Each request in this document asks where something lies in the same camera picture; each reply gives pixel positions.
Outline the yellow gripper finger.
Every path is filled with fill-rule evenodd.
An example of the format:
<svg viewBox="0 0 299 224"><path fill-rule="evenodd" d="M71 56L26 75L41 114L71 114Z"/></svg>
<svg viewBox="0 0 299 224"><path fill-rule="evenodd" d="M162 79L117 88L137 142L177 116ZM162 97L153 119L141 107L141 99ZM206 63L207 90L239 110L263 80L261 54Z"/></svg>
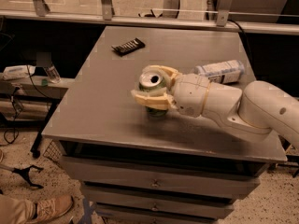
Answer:
<svg viewBox="0 0 299 224"><path fill-rule="evenodd" d="M142 70L142 73L146 71L159 72L164 77L166 83L165 88L171 88L176 78L181 76L181 73L177 69L163 65L149 65Z"/></svg>
<svg viewBox="0 0 299 224"><path fill-rule="evenodd" d="M143 106L158 110L176 109L174 97L167 92L167 89L158 89L155 91L137 91L131 90L135 101Z"/></svg>

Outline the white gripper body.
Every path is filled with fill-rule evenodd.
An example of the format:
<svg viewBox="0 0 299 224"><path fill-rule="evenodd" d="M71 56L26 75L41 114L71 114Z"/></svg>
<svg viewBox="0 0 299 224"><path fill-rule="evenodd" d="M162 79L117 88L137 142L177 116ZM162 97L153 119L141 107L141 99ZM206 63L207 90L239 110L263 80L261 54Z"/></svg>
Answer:
<svg viewBox="0 0 299 224"><path fill-rule="evenodd" d="M210 80L196 74L179 77L172 89L175 106L181 115L197 118L203 112Z"/></svg>

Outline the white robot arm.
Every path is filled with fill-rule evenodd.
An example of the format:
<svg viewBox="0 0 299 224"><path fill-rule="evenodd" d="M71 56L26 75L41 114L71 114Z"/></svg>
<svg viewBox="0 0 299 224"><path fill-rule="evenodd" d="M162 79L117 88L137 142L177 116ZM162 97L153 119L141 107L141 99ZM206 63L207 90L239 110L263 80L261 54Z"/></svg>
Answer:
<svg viewBox="0 0 299 224"><path fill-rule="evenodd" d="M252 81L240 90L169 66L149 65L142 70L139 84L131 94L145 107L202 116L247 141L264 140L275 131L299 147L299 101L268 82Z"/></svg>

